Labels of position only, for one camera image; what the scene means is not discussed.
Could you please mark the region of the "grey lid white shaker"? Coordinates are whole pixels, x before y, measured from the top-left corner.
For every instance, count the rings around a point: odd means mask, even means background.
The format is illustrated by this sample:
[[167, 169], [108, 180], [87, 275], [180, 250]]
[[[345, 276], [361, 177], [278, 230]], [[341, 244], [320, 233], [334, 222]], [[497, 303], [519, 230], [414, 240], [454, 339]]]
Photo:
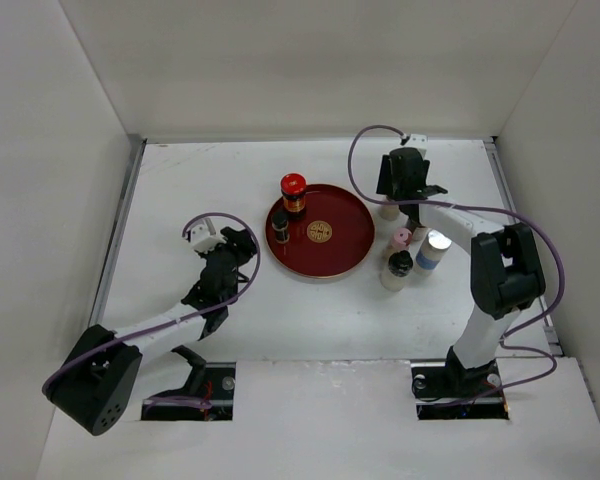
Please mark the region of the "grey lid white shaker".
[[380, 217], [385, 221], [396, 221], [401, 215], [399, 206], [393, 204], [389, 205], [391, 198], [389, 198], [388, 196], [384, 198], [384, 201], [386, 202], [386, 204], [383, 204], [379, 209]]

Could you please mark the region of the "small dark spice bottle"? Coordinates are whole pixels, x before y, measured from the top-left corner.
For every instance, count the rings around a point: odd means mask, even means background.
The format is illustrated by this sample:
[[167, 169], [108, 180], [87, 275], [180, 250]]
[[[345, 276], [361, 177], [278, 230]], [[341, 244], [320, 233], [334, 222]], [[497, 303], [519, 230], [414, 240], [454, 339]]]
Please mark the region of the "small dark spice bottle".
[[275, 241], [279, 244], [286, 244], [289, 241], [289, 219], [284, 209], [276, 211], [271, 216], [271, 226]]

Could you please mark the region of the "red lid sauce jar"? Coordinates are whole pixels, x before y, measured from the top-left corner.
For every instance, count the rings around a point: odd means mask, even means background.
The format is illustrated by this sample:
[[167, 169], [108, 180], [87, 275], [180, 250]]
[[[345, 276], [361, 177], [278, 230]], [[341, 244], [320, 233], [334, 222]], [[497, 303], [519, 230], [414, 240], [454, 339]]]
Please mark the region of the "red lid sauce jar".
[[280, 181], [283, 208], [292, 219], [301, 218], [306, 211], [307, 182], [303, 175], [293, 172]]

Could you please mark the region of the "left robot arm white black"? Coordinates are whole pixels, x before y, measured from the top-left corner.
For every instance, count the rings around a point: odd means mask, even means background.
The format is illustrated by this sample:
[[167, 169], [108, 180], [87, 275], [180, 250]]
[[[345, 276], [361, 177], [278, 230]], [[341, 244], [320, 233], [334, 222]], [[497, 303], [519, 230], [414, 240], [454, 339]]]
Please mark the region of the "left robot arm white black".
[[100, 324], [83, 332], [62, 366], [43, 384], [43, 395], [93, 436], [110, 430], [129, 405], [143, 365], [167, 352], [189, 364], [170, 375], [173, 390], [147, 399], [147, 405], [208, 410], [209, 400], [196, 398], [204, 387], [205, 361], [189, 343], [203, 340], [229, 316], [230, 305], [251, 286], [241, 269], [259, 262], [259, 244], [250, 228], [214, 231], [196, 223], [184, 235], [204, 261], [198, 280], [166, 312], [123, 329]]

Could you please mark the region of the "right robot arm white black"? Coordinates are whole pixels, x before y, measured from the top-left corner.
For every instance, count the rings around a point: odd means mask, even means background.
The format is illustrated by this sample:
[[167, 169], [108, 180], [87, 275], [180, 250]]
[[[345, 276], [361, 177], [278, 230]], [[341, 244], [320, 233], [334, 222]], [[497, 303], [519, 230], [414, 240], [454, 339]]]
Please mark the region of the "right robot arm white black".
[[422, 373], [421, 393], [425, 398], [473, 397], [495, 372], [503, 334], [544, 294], [545, 278], [528, 225], [502, 225], [454, 203], [446, 189], [427, 183], [429, 166], [415, 148], [390, 151], [382, 157], [376, 193], [470, 257], [473, 311], [444, 366]]

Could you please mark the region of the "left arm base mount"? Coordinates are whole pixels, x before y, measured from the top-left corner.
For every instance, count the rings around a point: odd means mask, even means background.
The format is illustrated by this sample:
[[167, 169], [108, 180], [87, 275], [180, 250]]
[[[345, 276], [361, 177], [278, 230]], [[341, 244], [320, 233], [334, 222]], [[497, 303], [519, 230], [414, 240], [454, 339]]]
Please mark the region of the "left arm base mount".
[[235, 362], [207, 362], [186, 346], [172, 353], [182, 357], [190, 367], [184, 384], [145, 399], [141, 421], [232, 421], [237, 366]]

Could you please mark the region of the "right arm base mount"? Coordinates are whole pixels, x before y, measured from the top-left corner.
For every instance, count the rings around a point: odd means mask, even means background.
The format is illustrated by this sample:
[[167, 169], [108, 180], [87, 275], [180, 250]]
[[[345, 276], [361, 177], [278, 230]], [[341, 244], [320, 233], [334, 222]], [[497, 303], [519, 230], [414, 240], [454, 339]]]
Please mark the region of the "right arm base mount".
[[413, 363], [411, 390], [419, 420], [508, 420], [495, 361], [465, 372], [445, 362]]

